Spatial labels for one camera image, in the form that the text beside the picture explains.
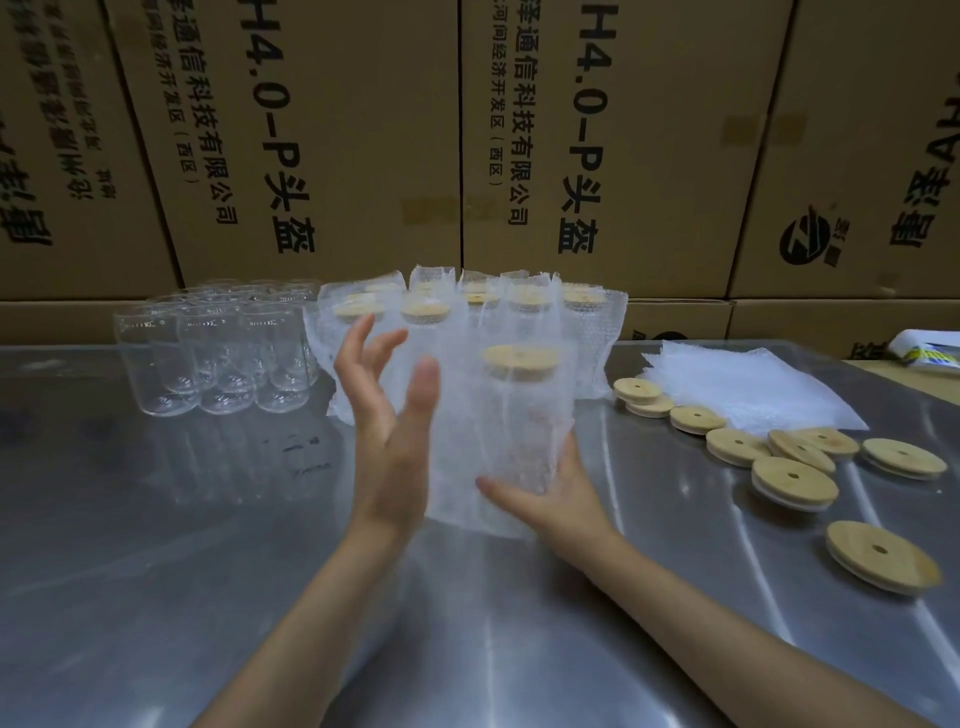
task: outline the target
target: cardboard box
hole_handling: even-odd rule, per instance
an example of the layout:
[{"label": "cardboard box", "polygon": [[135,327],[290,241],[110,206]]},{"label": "cardboard box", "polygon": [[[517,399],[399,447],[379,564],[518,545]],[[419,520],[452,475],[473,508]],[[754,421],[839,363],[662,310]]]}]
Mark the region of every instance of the cardboard box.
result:
[{"label": "cardboard box", "polygon": [[950,0],[800,3],[732,296],[960,298],[958,27]]},{"label": "cardboard box", "polygon": [[0,12],[0,299],[177,287],[97,3]]},{"label": "cardboard box", "polygon": [[113,312],[137,303],[0,302],[0,345],[113,344]]},{"label": "cardboard box", "polygon": [[731,339],[787,339],[838,359],[878,359],[905,328],[960,328],[960,301],[736,301]]},{"label": "cardboard box", "polygon": [[790,6],[464,0],[464,266],[724,296]]},{"label": "cardboard box", "polygon": [[107,6],[188,284],[460,264],[455,3]]},{"label": "cardboard box", "polygon": [[725,339],[732,309],[729,301],[632,299],[620,339]]}]

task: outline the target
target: person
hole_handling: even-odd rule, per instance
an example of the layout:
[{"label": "person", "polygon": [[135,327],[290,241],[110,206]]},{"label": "person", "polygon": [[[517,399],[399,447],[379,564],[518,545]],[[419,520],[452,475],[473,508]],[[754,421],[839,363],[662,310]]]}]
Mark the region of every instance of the person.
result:
[{"label": "person", "polygon": [[[194,728],[319,725],[340,689],[365,607],[423,520],[440,368],[431,358],[417,363],[397,415],[378,380],[407,332],[382,333],[368,344],[372,326],[373,316],[366,316],[350,329],[335,364],[356,421],[347,533]],[[930,725],[637,552],[608,520],[572,432],[545,495],[487,478],[477,487],[606,592],[740,728]]]}]

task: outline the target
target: metal table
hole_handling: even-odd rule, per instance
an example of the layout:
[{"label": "metal table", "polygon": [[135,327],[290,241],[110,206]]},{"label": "metal table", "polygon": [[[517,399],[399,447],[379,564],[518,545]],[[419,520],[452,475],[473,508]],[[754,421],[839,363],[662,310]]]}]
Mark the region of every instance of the metal table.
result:
[{"label": "metal table", "polygon": [[[717,346],[747,349],[761,342]],[[942,726],[960,724],[960,408],[790,344],[763,342],[842,395],[875,436],[947,459],[930,483],[843,465],[799,518],[703,441],[578,402],[588,471],[645,553],[781,638]],[[617,345],[613,377],[658,342]],[[4,726],[181,728],[256,649],[334,548],[350,430],[304,409],[133,405],[110,348],[0,350],[0,716]],[[947,583],[887,595],[836,566],[832,520],[879,522]],[[666,655],[540,546],[429,522],[382,648],[330,726],[727,725]]]}]

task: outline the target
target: stack of bubble wrap bags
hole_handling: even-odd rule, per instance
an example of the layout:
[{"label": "stack of bubble wrap bags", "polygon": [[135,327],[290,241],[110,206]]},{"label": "stack of bubble wrap bags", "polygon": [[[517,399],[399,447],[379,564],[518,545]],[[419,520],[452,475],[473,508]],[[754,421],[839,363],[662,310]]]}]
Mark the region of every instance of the stack of bubble wrap bags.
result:
[{"label": "stack of bubble wrap bags", "polygon": [[[525,526],[489,504],[477,475],[542,493],[573,424],[573,402],[610,396],[604,365],[619,337],[627,295],[525,271],[488,276],[418,266],[403,275],[325,285],[304,311],[310,348],[337,381],[333,360],[365,314],[371,337],[410,335],[380,378],[396,411],[418,359],[440,362],[441,397],[431,429],[429,518],[498,536]],[[353,424],[337,381],[328,415]]]}]

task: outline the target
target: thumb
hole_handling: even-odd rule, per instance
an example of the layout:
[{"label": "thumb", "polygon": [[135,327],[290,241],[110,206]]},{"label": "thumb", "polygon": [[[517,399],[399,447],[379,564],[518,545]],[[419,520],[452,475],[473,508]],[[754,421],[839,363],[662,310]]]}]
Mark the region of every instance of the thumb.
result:
[{"label": "thumb", "polygon": [[430,423],[440,399],[440,365],[432,356],[417,362],[407,386],[407,402],[396,418],[391,449],[403,460],[425,464],[430,448]]},{"label": "thumb", "polygon": [[542,496],[535,496],[483,475],[476,479],[476,484],[480,493],[493,505],[511,516],[516,516],[527,525],[534,526],[540,520]]}]

